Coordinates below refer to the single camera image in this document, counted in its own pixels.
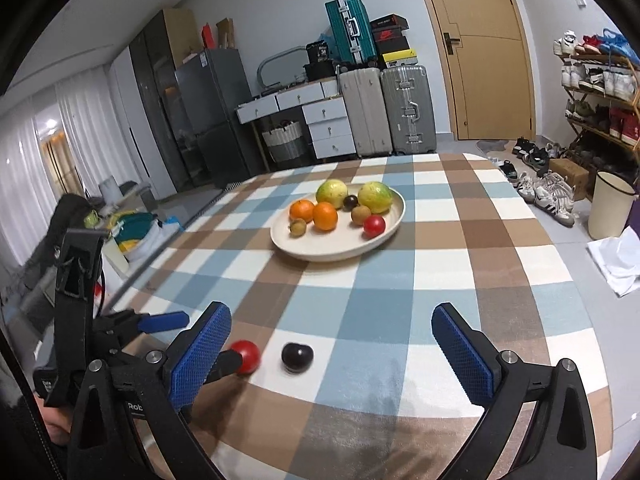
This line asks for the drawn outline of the person's left hand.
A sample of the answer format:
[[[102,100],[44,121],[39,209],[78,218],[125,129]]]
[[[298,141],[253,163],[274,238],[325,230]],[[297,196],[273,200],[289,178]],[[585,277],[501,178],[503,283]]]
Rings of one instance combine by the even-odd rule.
[[[72,432],[73,411],[69,408],[48,408],[39,396],[35,394],[34,398],[51,441],[56,445],[66,445]]]

